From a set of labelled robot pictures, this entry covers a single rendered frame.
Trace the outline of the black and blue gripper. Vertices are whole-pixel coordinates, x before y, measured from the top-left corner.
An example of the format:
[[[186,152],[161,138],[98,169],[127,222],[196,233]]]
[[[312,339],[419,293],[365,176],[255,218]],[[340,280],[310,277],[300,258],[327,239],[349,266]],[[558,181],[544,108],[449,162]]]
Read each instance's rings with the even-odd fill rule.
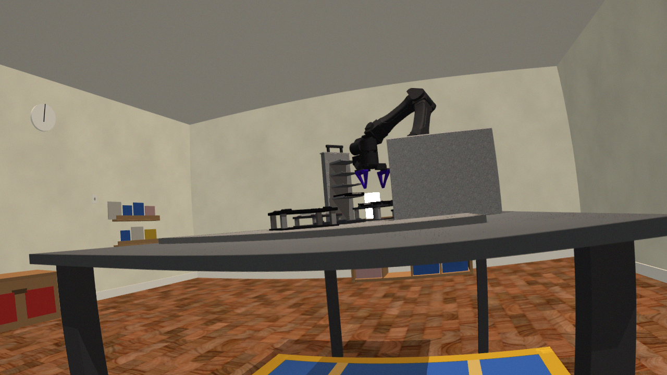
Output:
[[[385,188],[387,178],[390,175],[390,168],[387,168],[387,165],[384,163],[379,163],[377,151],[366,151],[365,162],[365,164],[359,165],[359,168],[355,170],[355,174],[364,189],[367,188],[368,172],[370,169],[380,169],[380,172],[377,172],[377,177],[379,178],[381,187]],[[364,181],[362,180],[361,174],[364,174]],[[382,174],[385,174],[384,183],[382,181]]]

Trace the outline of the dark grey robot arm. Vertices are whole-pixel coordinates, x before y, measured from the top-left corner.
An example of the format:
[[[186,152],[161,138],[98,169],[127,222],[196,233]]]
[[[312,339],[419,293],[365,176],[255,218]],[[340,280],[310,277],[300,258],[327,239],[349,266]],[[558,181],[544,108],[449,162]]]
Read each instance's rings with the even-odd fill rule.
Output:
[[[369,122],[365,126],[365,135],[350,144],[353,166],[365,164],[365,152],[377,151],[377,144],[382,143],[388,133],[405,117],[414,113],[414,125],[408,136],[429,134],[430,116],[436,104],[430,99],[424,89],[410,88],[409,94],[394,110],[384,117]],[[412,102],[413,101],[413,102]],[[434,108],[435,107],[435,108]],[[416,134],[415,134],[416,133]],[[364,142],[364,144],[363,144]],[[359,156],[358,156],[359,155]]]

